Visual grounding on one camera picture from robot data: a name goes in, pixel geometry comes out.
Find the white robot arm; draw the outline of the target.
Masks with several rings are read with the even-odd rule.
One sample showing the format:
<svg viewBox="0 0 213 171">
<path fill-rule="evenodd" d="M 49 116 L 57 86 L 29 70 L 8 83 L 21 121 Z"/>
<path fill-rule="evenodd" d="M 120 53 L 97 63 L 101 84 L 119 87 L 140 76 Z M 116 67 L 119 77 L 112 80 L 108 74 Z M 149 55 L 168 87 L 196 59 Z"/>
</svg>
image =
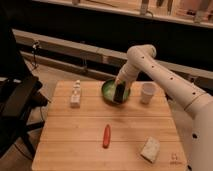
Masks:
<svg viewBox="0 0 213 171">
<path fill-rule="evenodd" d="M 151 44 L 130 47 L 116 83 L 129 88 L 141 71 L 155 81 L 194 120 L 187 171 L 213 171 L 213 96 L 160 65 L 156 54 Z"/>
</svg>

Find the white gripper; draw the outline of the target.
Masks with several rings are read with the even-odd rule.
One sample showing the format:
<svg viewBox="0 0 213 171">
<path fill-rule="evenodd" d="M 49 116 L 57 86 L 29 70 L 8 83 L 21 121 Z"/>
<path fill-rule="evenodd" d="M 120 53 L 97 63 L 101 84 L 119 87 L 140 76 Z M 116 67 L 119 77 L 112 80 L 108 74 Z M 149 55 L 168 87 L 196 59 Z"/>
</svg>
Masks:
<svg viewBox="0 0 213 171">
<path fill-rule="evenodd" d="M 129 90 L 132 83 L 136 80 L 136 70 L 134 68 L 129 68 L 123 66 L 115 79 L 115 84 L 125 83 L 125 89 Z"/>
</svg>

